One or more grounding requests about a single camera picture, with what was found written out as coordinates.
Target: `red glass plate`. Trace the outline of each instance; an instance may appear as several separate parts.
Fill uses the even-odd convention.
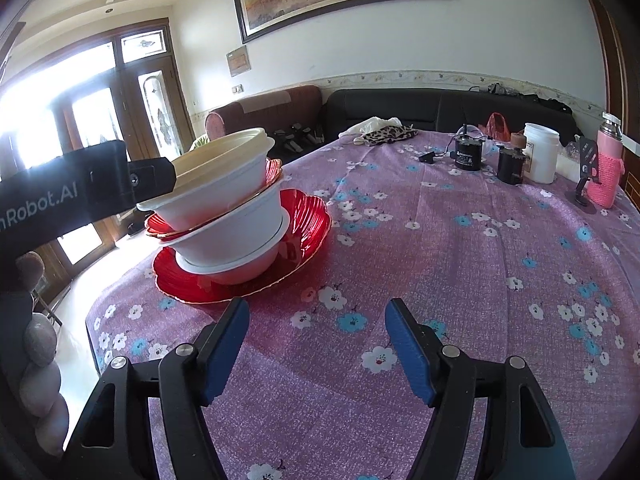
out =
[[[160,217],[156,213],[153,213],[149,218],[145,220],[146,234],[149,236],[152,236],[153,238],[158,238],[163,242],[169,242],[171,240],[175,240],[176,238],[184,236],[185,234],[191,233],[192,231],[195,231],[196,229],[200,229],[206,224],[210,224],[211,222],[213,222],[214,220],[217,220],[221,216],[233,211],[233,209],[240,207],[242,204],[249,202],[249,200],[251,200],[255,196],[262,193],[265,189],[267,189],[268,187],[271,187],[279,179],[281,174],[282,174],[282,161],[279,158],[274,158],[273,160],[267,159],[266,180],[265,180],[264,186],[262,186],[260,190],[255,194],[251,195],[245,200],[242,200],[241,203],[233,206],[233,208],[231,208],[229,211],[225,211],[224,213],[219,214],[207,220],[206,222],[198,224],[196,225],[196,227],[187,229],[186,231],[174,230],[174,228],[171,227],[167,222],[165,222],[162,219],[162,217]]]
[[[160,292],[206,311],[207,305],[255,294],[298,270],[322,246],[331,229],[331,217],[322,199],[298,189],[281,190],[280,203],[289,213],[291,222],[280,242],[276,260],[260,276],[240,285],[219,285],[208,276],[182,270],[175,261],[175,250],[165,247],[153,263]]]

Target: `floor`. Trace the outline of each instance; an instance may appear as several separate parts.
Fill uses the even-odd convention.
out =
[[[158,242],[143,232],[133,237],[124,237],[113,251],[105,254],[73,280],[69,292],[56,307],[56,315],[62,321],[58,333],[56,362],[62,374],[60,393],[69,406],[70,417],[67,441],[98,381],[84,318],[107,286],[116,282],[157,246]]]

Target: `black sofa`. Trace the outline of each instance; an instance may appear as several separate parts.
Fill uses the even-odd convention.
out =
[[[437,88],[375,88],[338,90],[326,102],[321,123],[328,140],[350,126],[371,117],[397,117],[405,126],[419,130],[455,133],[464,123],[486,124],[500,112],[509,130],[518,132],[525,123],[542,124],[560,133],[566,146],[580,130],[570,113],[547,108],[517,96]]]

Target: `stacked bowls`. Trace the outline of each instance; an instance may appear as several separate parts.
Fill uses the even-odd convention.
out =
[[[235,285],[260,275],[276,258],[290,221],[280,205],[279,165],[267,181],[273,145],[262,128],[253,128],[175,159],[174,190],[138,204],[155,212],[147,234],[174,249],[182,269],[216,283]],[[157,225],[166,228],[153,229]]]

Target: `purple tablecloth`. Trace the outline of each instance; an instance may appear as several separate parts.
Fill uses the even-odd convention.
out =
[[[288,186],[327,200],[334,227],[300,272],[249,298],[226,390],[204,410],[230,479],[406,477],[430,410],[389,345],[393,297],[471,357],[523,356],[579,479],[597,478],[618,452],[640,413],[638,212],[621,192],[612,209],[585,215],[565,200],[575,185],[562,177],[510,187],[494,170],[417,161],[448,141],[341,139],[285,167]],[[495,169],[495,153],[488,163]],[[210,322],[158,292],[150,264],[92,307],[101,367],[118,354],[160,357]],[[460,478],[472,477],[483,415],[478,402]],[[170,478],[162,438],[156,453]]]

